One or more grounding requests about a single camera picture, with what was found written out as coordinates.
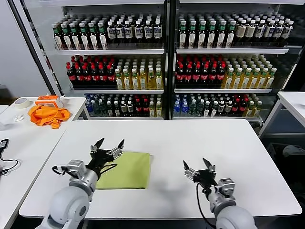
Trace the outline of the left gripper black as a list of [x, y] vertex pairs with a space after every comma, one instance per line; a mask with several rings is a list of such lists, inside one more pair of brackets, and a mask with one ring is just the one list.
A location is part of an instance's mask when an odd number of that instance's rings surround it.
[[107, 163], [113, 162], [113, 160], [116, 160], [122, 155], [125, 140], [123, 139], [117, 147], [109, 151], [98, 150], [103, 141], [104, 138], [98, 140], [94, 145], [91, 145], [91, 161], [86, 165], [87, 169], [94, 171], [98, 176], [113, 168], [113, 164]]

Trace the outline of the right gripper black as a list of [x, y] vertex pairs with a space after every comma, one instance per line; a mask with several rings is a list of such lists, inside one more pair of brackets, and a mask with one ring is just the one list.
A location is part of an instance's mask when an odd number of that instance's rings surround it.
[[194, 183], [199, 183], [202, 188], [210, 188], [211, 186], [216, 186], [215, 181], [215, 165], [212, 165], [209, 160], [203, 157], [203, 162], [208, 169], [195, 171], [190, 168], [188, 164], [183, 161], [184, 175], [188, 178], [193, 178]]

